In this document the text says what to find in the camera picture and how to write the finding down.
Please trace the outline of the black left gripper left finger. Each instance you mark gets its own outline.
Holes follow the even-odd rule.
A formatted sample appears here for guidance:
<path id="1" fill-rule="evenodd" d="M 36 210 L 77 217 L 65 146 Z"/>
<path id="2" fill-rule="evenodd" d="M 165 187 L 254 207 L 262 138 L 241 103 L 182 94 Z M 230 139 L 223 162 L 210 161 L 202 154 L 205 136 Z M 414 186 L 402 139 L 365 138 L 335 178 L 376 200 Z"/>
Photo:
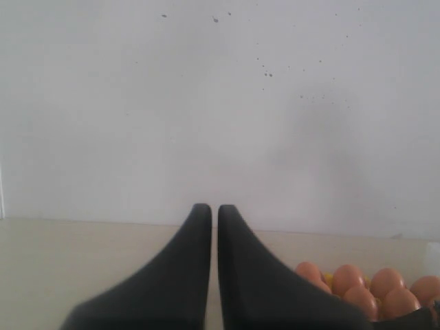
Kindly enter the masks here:
<path id="1" fill-rule="evenodd" d="M 211 248 L 212 211 L 197 203 L 160 253 L 74 307 L 62 329 L 204 329 Z"/>

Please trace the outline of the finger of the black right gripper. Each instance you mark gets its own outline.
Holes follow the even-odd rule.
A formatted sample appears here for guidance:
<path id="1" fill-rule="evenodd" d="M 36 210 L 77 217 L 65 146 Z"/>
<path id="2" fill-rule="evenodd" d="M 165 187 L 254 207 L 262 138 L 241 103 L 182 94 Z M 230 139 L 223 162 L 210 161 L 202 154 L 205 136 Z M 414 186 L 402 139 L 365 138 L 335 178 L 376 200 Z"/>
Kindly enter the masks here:
<path id="1" fill-rule="evenodd" d="M 374 322 L 376 330 L 436 330 L 439 329 L 439 302 L 422 307 L 394 320 Z"/>

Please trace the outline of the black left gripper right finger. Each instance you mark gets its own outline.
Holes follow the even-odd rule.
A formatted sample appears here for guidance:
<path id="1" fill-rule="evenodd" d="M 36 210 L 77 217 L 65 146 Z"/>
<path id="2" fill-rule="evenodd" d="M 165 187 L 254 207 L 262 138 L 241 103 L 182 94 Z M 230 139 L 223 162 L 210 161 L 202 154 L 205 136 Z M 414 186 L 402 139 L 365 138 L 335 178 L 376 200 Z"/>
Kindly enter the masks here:
<path id="1" fill-rule="evenodd" d="M 225 329 L 372 329 L 364 314 L 291 271 L 236 206 L 218 212 L 217 265 Z"/>

